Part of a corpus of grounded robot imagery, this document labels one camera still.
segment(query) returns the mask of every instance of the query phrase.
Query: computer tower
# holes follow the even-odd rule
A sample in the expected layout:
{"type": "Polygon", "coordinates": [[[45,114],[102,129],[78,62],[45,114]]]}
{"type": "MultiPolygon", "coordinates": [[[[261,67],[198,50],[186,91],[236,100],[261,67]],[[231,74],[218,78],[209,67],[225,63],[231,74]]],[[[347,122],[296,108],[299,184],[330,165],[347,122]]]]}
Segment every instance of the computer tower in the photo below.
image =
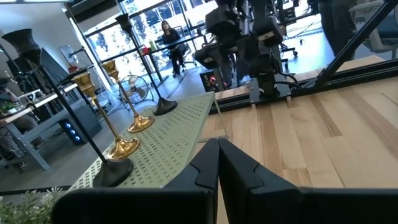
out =
{"type": "MultiPolygon", "coordinates": [[[[74,112],[91,137],[102,129],[97,116],[94,114],[93,110],[91,110],[90,106],[86,104],[80,105],[74,109],[74,112]]],[[[72,117],[69,116],[66,119],[58,121],[58,123],[74,144],[80,145],[87,143],[87,138],[83,135],[81,129],[77,126],[72,117]]]]}

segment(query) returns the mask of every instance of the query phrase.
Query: metal fan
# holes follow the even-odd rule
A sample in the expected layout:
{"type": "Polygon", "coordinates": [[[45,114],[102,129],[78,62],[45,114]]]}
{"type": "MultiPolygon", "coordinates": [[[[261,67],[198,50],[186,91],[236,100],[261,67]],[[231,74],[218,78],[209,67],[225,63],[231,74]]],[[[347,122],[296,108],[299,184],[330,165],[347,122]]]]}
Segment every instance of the metal fan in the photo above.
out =
{"type": "MultiPolygon", "coordinates": [[[[142,77],[137,75],[128,75],[122,79],[121,83],[124,91],[126,91],[127,95],[129,96],[131,103],[138,104],[146,100],[149,92],[149,86],[142,77]]],[[[126,102],[126,99],[120,89],[119,94],[122,100],[126,102]]]]}

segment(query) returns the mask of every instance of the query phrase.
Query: gold stanchion post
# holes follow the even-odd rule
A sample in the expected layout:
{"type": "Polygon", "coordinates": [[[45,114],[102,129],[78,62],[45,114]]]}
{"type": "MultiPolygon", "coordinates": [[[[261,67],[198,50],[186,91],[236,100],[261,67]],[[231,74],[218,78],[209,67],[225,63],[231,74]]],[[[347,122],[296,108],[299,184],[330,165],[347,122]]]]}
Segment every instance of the gold stanchion post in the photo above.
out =
{"type": "Polygon", "coordinates": [[[130,156],[135,150],[138,149],[140,142],[138,138],[132,138],[129,140],[125,140],[121,138],[115,129],[113,128],[113,125],[109,121],[106,113],[102,109],[100,103],[98,102],[98,99],[95,95],[95,86],[91,82],[90,79],[90,73],[85,72],[81,75],[76,76],[75,78],[72,79],[73,82],[75,82],[80,90],[87,94],[95,103],[95,105],[98,108],[98,111],[101,113],[101,115],[104,117],[104,120],[106,124],[109,126],[111,129],[114,138],[115,138],[115,146],[112,148],[111,152],[108,154],[108,158],[110,159],[124,159],[127,156],[130,156]]]}
{"type": "Polygon", "coordinates": [[[130,108],[132,109],[132,112],[134,113],[134,122],[130,125],[130,127],[127,129],[127,131],[129,131],[130,133],[138,133],[140,131],[147,129],[149,126],[151,126],[152,123],[155,121],[155,118],[153,116],[143,117],[136,111],[136,109],[134,109],[134,106],[131,103],[130,97],[127,95],[127,93],[124,90],[122,83],[119,79],[119,70],[118,70],[118,68],[116,68],[115,61],[110,60],[110,61],[104,63],[103,68],[106,70],[106,72],[108,73],[108,75],[110,77],[112,77],[116,80],[116,82],[119,85],[119,88],[122,90],[124,98],[129,103],[130,108]]]}

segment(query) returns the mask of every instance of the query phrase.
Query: green perforated metal sheet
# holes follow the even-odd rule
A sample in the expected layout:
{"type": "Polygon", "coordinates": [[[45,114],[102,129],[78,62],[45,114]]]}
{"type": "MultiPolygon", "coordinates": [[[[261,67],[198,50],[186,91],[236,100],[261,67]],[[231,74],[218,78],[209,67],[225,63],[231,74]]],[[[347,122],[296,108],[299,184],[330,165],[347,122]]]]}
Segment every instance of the green perforated metal sheet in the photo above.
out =
{"type": "MultiPolygon", "coordinates": [[[[119,187],[159,188],[170,182],[190,161],[214,101],[214,92],[179,100],[173,111],[156,116],[153,125],[145,131],[121,133],[124,139],[139,138],[141,145],[129,156],[134,170],[119,187]]],[[[153,116],[152,110],[148,108],[141,115],[153,116]]],[[[92,187],[92,180],[100,167],[98,158],[69,190],[92,187]]]]}

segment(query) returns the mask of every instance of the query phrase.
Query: ceiling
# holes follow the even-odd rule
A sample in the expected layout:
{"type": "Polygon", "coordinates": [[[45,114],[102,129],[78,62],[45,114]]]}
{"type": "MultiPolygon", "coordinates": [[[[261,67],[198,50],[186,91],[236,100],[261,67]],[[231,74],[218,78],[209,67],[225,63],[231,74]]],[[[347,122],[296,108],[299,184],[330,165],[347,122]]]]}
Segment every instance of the ceiling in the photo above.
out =
{"type": "Polygon", "coordinates": [[[4,4],[0,6],[0,30],[33,24],[60,12],[60,3],[4,4]]]}

